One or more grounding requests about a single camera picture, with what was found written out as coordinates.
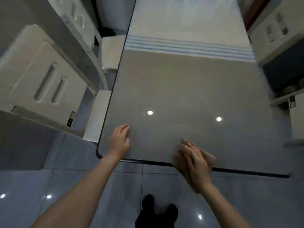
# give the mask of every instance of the table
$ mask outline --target table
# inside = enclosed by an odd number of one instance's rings
[[[127,159],[166,165],[186,138],[217,168],[288,174],[274,113],[236,0],[137,0],[97,151],[127,123]]]

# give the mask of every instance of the towel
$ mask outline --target towel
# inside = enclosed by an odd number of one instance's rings
[[[186,145],[189,141],[187,141],[186,139],[182,139],[181,144]],[[203,158],[205,159],[205,161],[207,162],[207,164],[209,165],[210,171],[215,163],[216,158],[211,155],[210,153],[204,151],[203,149],[199,148],[197,145],[195,145],[192,142],[189,142],[190,144],[192,144],[194,147],[196,147],[197,149],[200,150]],[[172,165],[174,166],[174,168],[180,172],[185,180],[187,181],[187,183],[190,185],[190,187],[193,189],[193,191],[198,194],[199,190],[198,188],[194,185],[193,181],[191,180],[191,176],[190,176],[190,172],[189,172],[189,168],[187,165],[187,162],[184,158],[184,155],[187,155],[191,158],[191,154],[190,152],[186,151],[186,150],[181,150],[178,149],[178,151],[173,155],[172,157]]]

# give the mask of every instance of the black pants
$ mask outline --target black pants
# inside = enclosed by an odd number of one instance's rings
[[[154,209],[142,210],[135,221],[135,228],[174,228],[174,224],[170,221],[167,215],[156,214]]]

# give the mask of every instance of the shoe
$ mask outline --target shoe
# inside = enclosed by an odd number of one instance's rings
[[[154,197],[151,194],[148,194],[144,197],[141,207],[143,210],[154,209]]]
[[[178,217],[178,209],[176,205],[170,204],[166,210],[166,217],[170,223],[175,223]]]

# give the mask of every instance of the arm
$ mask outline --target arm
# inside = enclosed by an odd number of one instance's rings
[[[210,168],[199,149],[192,144],[181,145],[183,149],[191,152],[191,157],[184,156],[190,171],[193,183],[200,190],[211,207],[216,219],[222,228],[251,228],[247,221],[222,196],[212,184]]]
[[[31,228],[89,227],[105,185],[129,148],[130,127],[117,127],[109,139],[108,154],[67,194],[52,204]]]

